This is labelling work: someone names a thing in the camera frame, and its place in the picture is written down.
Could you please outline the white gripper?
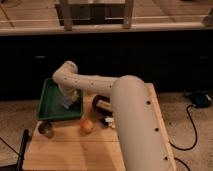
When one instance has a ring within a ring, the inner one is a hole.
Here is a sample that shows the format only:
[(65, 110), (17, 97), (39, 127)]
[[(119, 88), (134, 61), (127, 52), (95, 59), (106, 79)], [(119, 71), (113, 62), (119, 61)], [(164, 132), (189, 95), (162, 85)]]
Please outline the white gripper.
[(68, 88), (60, 85), (59, 90), (63, 94), (64, 101), (76, 102), (79, 98), (78, 91), (75, 88)]

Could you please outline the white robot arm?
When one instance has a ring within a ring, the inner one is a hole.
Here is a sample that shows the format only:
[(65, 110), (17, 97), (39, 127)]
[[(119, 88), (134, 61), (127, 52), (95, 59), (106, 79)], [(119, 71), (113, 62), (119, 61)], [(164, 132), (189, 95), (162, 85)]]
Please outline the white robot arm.
[(110, 99), (126, 171), (173, 170), (159, 119), (142, 79), (132, 75), (80, 75), (72, 61), (64, 62), (52, 78), (65, 96), (80, 89)]

